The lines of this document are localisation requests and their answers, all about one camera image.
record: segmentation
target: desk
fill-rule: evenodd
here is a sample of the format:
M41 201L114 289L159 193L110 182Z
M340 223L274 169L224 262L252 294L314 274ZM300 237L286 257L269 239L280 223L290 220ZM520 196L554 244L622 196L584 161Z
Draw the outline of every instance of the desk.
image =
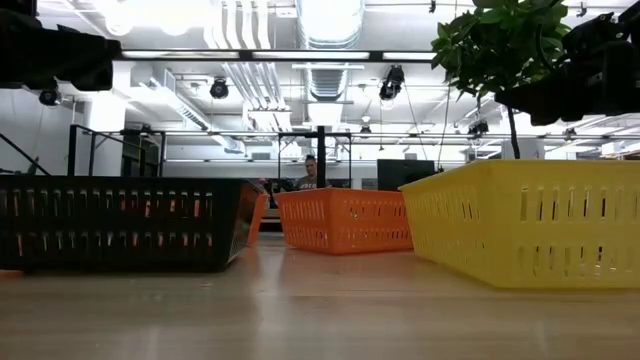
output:
M640 293L500 291L262 238L225 273L0 279L0 359L638 359Z

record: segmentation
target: railing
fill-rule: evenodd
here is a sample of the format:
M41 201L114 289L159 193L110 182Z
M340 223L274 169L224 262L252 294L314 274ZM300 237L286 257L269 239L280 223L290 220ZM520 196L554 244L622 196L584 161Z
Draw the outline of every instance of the railing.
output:
M0 133L0 139L4 140L9 146L11 146L15 151L20 153L25 159L29 160L32 166L35 166L38 170L40 170L43 174L47 176L51 176L51 174L45 170L37 161L35 161L31 156L29 156L26 152L24 152L18 145L16 145L13 141L9 140L8 137L4 136L4 134Z
M100 131L95 131L92 129L89 129L88 127L82 126L82 125L71 125L70 130L69 130L69 159L68 159L68 163L67 163L67 175L68 176L74 176L76 173L76 151L77 151L77 136L78 136L78 129L84 130L84 134L88 134L91 135L91 149L89 152L89 176L93 176L93 167L94 167L94 163L95 163L95 152L97 150L97 147L100 147L100 144L98 144L98 146L96 147L96 139L98 136L105 138L105 140L113 140L115 142L121 143L123 145L129 145L129 146L133 146L136 149L140 150L139 152L139 156L138 156L138 162L139 162L139 176L143 177L145 175L145 168L146 168L146 160L147 160L147 153L146 150L137 145L137 144L133 144L124 140L120 140L118 138L115 138L109 134L113 134L113 132L100 132ZM154 131L137 131L137 130L121 130L119 132L120 135L140 135L142 133L148 133L148 134L159 134L162 135L162 148L161 148L161 155L160 155L160 161L159 161L159 170L158 170L158 175L162 176L162 170L163 170L163 163L164 163L164 152L165 152L165 148L166 148L166 134L162 131L160 132L154 132Z

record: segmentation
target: person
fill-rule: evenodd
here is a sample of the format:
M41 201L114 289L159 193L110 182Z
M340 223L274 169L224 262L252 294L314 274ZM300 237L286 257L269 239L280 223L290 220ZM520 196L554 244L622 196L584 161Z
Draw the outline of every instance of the person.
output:
M304 161L304 167L307 170L307 176L298 180L296 189L315 189L318 183L318 163L316 158L313 155L307 155L307 159Z

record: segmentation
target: spotlight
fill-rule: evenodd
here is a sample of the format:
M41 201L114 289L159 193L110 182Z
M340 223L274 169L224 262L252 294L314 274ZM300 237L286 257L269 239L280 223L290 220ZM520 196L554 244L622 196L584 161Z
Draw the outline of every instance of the spotlight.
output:
M62 103L62 95L58 89L46 89L42 90L38 100L40 100L40 104L45 106L58 106Z
M371 134L371 128L368 124L362 125L362 129L360 129L361 134Z
M404 71L402 66L392 65L389 74L382 82L380 88L380 100L388 101L393 100L402 91L402 84L404 83Z
M214 99L224 99L229 96L229 87L227 86L227 79L223 77L217 77L213 80L213 85L209 94Z
M489 132L489 124L486 121L480 121L475 124L469 125L468 135L476 135L482 136L482 134L486 134Z

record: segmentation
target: fluorescent light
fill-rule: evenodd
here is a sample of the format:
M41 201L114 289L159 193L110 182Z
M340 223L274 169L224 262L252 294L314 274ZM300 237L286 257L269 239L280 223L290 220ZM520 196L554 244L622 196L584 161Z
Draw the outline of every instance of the fluorescent light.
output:
M255 51L254 59L341 59L366 60L368 51Z
M431 61L436 57L436 53L434 52L386 52L382 54L383 60L424 60Z
M167 131L167 136L209 136L206 132L193 132L193 131Z
M126 60L234 60L240 56L237 51L209 50L124 50Z
M293 70L364 70L364 65L353 64L293 64Z

